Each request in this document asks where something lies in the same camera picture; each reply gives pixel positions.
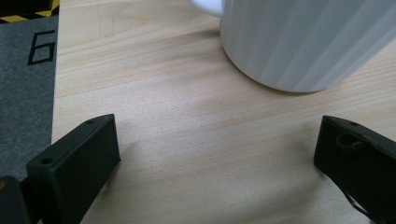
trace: mug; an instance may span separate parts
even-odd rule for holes
[[[396,37],[396,0],[190,0],[220,17],[231,61],[282,91],[328,89]]]

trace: wood grain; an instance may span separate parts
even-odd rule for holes
[[[122,162],[83,223],[369,223],[313,165],[323,115],[396,139],[396,42],[341,85],[243,75],[187,0],[64,0],[53,141],[116,115]]]

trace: white mug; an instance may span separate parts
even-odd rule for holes
[[[396,37],[396,0],[190,2],[221,18],[221,43],[242,72],[282,91],[328,89]]]

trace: cup handle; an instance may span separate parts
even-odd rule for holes
[[[202,10],[204,13],[207,13],[214,17],[221,17],[223,13],[223,0],[189,0],[190,3]]]

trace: striped tape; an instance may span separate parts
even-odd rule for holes
[[[34,20],[34,19],[40,19],[40,18],[46,18],[46,17],[59,15],[59,5],[60,5],[60,0],[53,0],[52,7],[50,10],[22,14],[22,15],[16,15],[16,16],[0,17],[0,23],[28,21],[28,20]]]

